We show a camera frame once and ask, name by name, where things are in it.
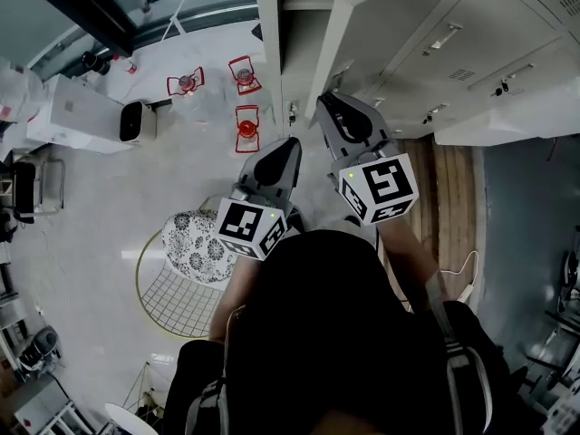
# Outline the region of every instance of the chair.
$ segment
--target chair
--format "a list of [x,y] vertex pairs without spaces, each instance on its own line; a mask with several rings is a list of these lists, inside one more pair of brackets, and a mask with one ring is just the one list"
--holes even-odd
[[[43,204],[44,171],[47,163],[58,164],[61,169],[59,204],[50,211],[34,212],[34,209]],[[4,195],[12,195],[12,205],[5,205],[14,211],[14,219],[25,224],[33,224],[34,218],[46,217],[58,213],[64,208],[64,161],[62,159],[38,159],[34,156],[25,156],[19,159],[10,168],[12,188]],[[38,199],[34,199],[34,184],[38,182]]]
[[[135,269],[137,295],[147,316],[187,340],[208,337],[237,258],[212,236],[220,201],[221,196],[206,198],[197,211],[170,217],[145,244]],[[148,250],[152,257],[145,256]],[[155,252],[163,254],[160,262]],[[144,259],[147,265],[141,268]]]

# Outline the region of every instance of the window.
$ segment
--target window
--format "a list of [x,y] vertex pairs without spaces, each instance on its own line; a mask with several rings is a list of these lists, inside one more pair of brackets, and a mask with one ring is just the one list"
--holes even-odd
[[[133,50],[161,40],[178,8],[179,29],[185,32],[258,18],[256,0],[184,0],[181,7],[182,0],[46,1],[79,28],[44,49],[44,56],[34,67],[44,79],[62,69],[79,75],[84,51],[105,58],[114,53],[131,56]],[[178,34],[173,24],[167,37]]]

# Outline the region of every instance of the wooden floor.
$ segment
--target wooden floor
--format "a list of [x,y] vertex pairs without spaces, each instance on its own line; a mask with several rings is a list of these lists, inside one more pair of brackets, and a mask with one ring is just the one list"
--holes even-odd
[[[476,200],[470,147],[436,145],[431,137],[400,140],[401,152],[409,154],[420,198],[405,215],[417,238],[439,259],[441,270],[459,271],[469,252],[475,249]],[[459,298],[473,281],[475,257],[460,275],[444,274],[449,296]],[[385,267],[397,296],[405,296]]]

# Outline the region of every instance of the backpack strap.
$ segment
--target backpack strap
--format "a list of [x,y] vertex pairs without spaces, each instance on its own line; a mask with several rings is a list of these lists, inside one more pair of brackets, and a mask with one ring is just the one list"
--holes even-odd
[[465,375],[464,372],[469,369],[472,369],[473,372],[477,373],[478,381],[481,386],[486,412],[485,424],[481,433],[485,433],[491,423],[491,416],[493,413],[488,374],[479,354],[473,348],[463,346],[463,344],[461,344],[457,339],[449,318],[447,317],[447,313],[445,312],[443,300],[441,299],[440,286],[442,284],[443,278],[441,273],[438,271],[429,279],[429,281],[427,281],[425,289],[427,290],[430,309],[433,312],[433,316],[437,321],[439,329],[441,330],[445,343],[445,352],[447,354],[447,382],[449,385],[451,407],[453,409],[455,435],[463,435],[464,424],[461,418],[461,404],[469,403],[466,401],[465,397],[463,400],[461,399],[456,379],[461,378],[461,375]]
[[232,317],[238,318],[245,306],[240,306],[227,319],[226,344],[224,346],[224,370],[219,379],[208,385],[203,392],[191,403],[185,426],[185,435],[193,435],[198,423],[199,412],[207,409],[217,409],[219,412],[220,435],[229,435],[229,412],[227,409],[226,367],[227,349],[229,346],[229,323]]

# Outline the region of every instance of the cabinet handle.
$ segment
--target cabinet handle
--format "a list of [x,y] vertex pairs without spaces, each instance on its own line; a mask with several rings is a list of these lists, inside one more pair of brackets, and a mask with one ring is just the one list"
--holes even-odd
[[463,27],[461,27],[460,25],[449,24],[449,32],[443,37],[441,37],[439,40],[433,42],[429,46],[429,48],[423,50],[423,56],[429,56],[431,54],[431,51],[439,50],[444,44],[446,44],[450,40],[451,37],[453,37],[453,35],[455,35],[461,29],[463,29]]
[[533,69],[535,67],[536,67],[535,64],[528,63],[525,66],[522,66],[521,68],[518,68],[515,71],[512,71],[510,74],[506,74],[506,79],[513,79],[517,75],[524,73],[525,71]]
[[448,103],[442,103],[442,104],[438,105],[437,107],[433,108],[432,110],[429,110],[429,114],[435,114],[436,112],[439,112],[443,108],[447,108],[448,106],[450,106]]

